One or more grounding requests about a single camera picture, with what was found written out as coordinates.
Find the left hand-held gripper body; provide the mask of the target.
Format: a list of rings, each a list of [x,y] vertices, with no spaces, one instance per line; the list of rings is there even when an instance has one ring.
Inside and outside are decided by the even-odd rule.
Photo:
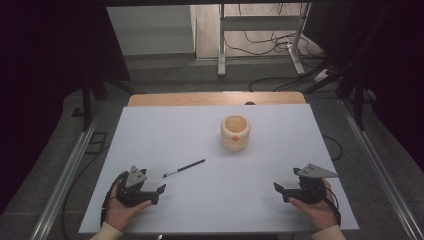
[[[140,203],[150,200],[153,205],[159,201],[159,195],[154,192],[142,192],[141,188],[144,185],[147,177],[138,169],[132,166],[129,171],[125,171],[120,175],[116,198],[127,207],[134,207]]]

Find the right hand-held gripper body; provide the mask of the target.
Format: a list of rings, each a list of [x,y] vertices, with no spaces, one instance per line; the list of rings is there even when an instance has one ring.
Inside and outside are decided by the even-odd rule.
[[[312,163],[309,163],[298,172],[299,189],[288,189],[283,194],[283,201],[287,202],[289,198],[295,198],[306,204],[315,204],[320,202],[326,196],[326,190],[322,180],[324,178],[337,178],[335,172],[324,169]]]

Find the black pen with white tip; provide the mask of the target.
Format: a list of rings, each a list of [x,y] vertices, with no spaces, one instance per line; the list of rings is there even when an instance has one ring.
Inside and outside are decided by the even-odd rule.
[[[171,171],[171,172],[167,172],[167,173],[165,173],[165,174],[162,175],[162,178],[169,177],[169,176],[171,176],[173,174],[176,174],[176,173],[179,173],[179,172],[184,171],[186,169],[189,169],[191,167],[197,166],[197,165],[199,165],[201,163],[204,163],[205,161],[206,161],[206,159],[202,159],[202,160],[199,160],[197,162],[191,163],[189,165],[183,166],[183,167],[181,167],[181,168],[179,168],[177,170],[174,170],[174,171]]]

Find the cream ceramic cup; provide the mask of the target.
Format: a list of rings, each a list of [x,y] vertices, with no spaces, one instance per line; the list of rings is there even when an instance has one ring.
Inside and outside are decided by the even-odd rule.
[[[249,121],[240,115],[231,115],[221,122],[221,144],[224,148],[239,152],[249,143],[251,126]]]

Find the person's left hand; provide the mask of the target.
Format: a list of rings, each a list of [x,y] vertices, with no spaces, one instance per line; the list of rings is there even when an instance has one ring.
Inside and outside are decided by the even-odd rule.
[[[132,219],[144,209],[152,205],[150,200],[134,207],[126,207],[116,199],[117,187],[114,186],[106,208],[105,222],[115,229],[123,232],[131,223]]]

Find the person's right hand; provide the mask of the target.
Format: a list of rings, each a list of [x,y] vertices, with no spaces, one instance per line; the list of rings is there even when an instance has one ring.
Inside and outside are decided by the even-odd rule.
[[[325,230],[338,224],[337,217],[327,201],[334,203],[331,185],[326,179],[322,180],[326,189],[326,199],[316,204],[305,204],[298,199],[289,198],[288,201],[297,209],[303,211],[312,221],[317,230]]]

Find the white table sheet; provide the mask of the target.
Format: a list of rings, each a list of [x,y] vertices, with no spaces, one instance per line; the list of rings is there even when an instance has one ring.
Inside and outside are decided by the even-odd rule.
[[[221,144],[221,122],[244,116],[248,145]],[[169,177],[162,175],[206,159]],[[80,230],[95,233],[113,180],[147,169],[146,191],[166,184],[155,206],[134,217],[130,233],[238,234],[311,231],[308,217],[283,201],[276,182],[294,189],[293,168],[334,165],[307,104],[124,108]]]

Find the black stand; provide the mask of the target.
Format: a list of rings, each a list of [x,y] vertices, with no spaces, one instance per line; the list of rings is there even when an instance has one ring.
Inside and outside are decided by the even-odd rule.
[[[74,116],[83,118],[83,132],[87,131],[89,126],[93,122],[91,94],[94,94],[94,97],[98,100],[106,100],[108,97],[108,92],[104,85],[105,82],[112,84],[113,86],[123,90],[129,95],[134,95],[137,93],[134,88],[103,73],[94,73],[92,75],[84,76],[81,80],[82,107],[75,109],[73,112]]]
[[[335,91],[339,99],[346,99],[352,91],[355,92],[353,118],[357,126],[363,130],[362,109],[364,103],[365,81],[359,77],[360,68],[364,63],[366,54],[369,52],[372,42],[382,28],[393,5],[390,3],[379,3],[373,13],[371,23],[366,27],[362,40],[359,41],[355,54],[351,60],[334,74],[324,78],[322,81],[307,87],[303,90],[304,94],[310,94],[326,86],[327,84],[342,78],[338,88]]]

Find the wooden table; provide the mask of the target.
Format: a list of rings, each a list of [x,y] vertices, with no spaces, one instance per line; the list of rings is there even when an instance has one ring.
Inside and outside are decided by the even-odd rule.
[[[300,92],[190,92],[135,94],[130,97],[129,107],[140,106],[210,106],[210,105],[305,104]]]

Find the white power strip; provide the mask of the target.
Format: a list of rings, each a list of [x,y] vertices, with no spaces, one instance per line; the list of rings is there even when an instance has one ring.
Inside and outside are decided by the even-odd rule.
[[[325,79],[326,77],[332,75],[333,72],[329,69],[323,69],[320,73],[318,73],[314,78],[313,81],[314,82],[320,82],[323,79]]]

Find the grey cabinet panel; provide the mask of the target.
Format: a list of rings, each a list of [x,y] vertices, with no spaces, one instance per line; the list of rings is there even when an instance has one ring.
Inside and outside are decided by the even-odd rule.
[[[107,12],[125,56],[194,52],[188,5],[107,7]]]

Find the black floor frame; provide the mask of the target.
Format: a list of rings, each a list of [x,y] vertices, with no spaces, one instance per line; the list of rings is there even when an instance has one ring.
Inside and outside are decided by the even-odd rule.
[[[85,153],[88,155],[99,154],[106,144],[107,136],[107,132],[94,132],[88,142]]]

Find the metal floor rail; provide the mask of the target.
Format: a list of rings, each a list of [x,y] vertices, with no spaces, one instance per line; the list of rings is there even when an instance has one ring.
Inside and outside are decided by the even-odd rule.
[[[386,168],[381,161],[376,149],[372,145],[366,132],[361,130],[356,123],[353,110],[349,106],[349,101],[342,99],[338,101],[342,108],[345,118],[347,119],[357,141],[359,142],[364,154],[373,169],[380,185],[382,186],[396,216],[398,217],[403,229],[405,230],[409,240],[424,240],[424,232],[418,226],[418,222],[408,206],[405,198],[401,195],[395,186],[392,178],[389,176]]]
[[[64,203],[67,191],[70,189],[71,183],[81,159],[84,155],[84,150],[87,147],[89,140],[96,128],[98,120],[93,120],[88,127],[79,135],[76,145],[59,176],[59,179],[53,189],[52,194],[44,207],[40,218],[29,238],[29,240],[46,240],[54,221],[59,214],[62,204]]]

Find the white metal desk frame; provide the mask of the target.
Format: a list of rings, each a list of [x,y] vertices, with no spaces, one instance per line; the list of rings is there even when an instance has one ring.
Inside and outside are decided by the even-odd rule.
[[[287,44],[288,53],[298,75],[304,75],[305,70],[300,61],[298,44],[306,22],[309,3],[300,8],[300,13],[288,16],[225,16],[225,5],[219,5],[219,52],[218,75],[226,74],[225,33],[229,31],[294,31],[292,43]]]

